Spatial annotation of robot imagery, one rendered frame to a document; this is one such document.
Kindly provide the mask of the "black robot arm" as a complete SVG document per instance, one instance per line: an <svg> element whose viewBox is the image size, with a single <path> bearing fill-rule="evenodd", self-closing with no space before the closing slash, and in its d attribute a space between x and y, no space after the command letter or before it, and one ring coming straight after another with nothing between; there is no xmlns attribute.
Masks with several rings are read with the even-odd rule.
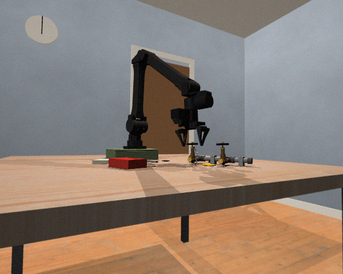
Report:
<svg viewBox="0 0 343 274"><path fill-rule="evenodd" d="M129 132L127 146L123 149L146 149L142 146L141 134L148 129L146 116L143 114L143 95L145 83L145 70L149 65L165 78L170 80L180 91L184 99L184 109L171 110L171 119L174 124L197 122L197 110L213 106L213 97L210 91L200 91L200 84L180 73L175 68L164 62L155 53L139 50L131 60L134 69L133 104L131 114L128 115L126 130ZM136 119L136 118L140 118Z"/></svg>

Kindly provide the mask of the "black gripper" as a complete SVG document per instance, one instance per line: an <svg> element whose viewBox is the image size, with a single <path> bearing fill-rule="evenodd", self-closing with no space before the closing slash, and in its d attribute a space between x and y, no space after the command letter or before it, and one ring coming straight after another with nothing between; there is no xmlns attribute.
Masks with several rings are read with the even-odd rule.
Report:
<svg viewBox="0 0 343 274"><path fill-rule="evenodd" d="M209 128L207 128L207 126L205 126L205 122L199 122L198 121L198 111L197 111L197 122L180 123L180 124L178 124L178 126L179 127L185 126L185 129L175 130L175 132L176 132L178 138L180 139L183 147L185 147L185 144L186 144L186 138L187 138L188 130L196 130L196 128L197 128L197 134L198 134L200 146L204 145L205 138L206 138L206 136L210 130ZM202 132L204 132L203 138L202 138ZM181 134L184 135L184 142L182 140Z"/></svg>

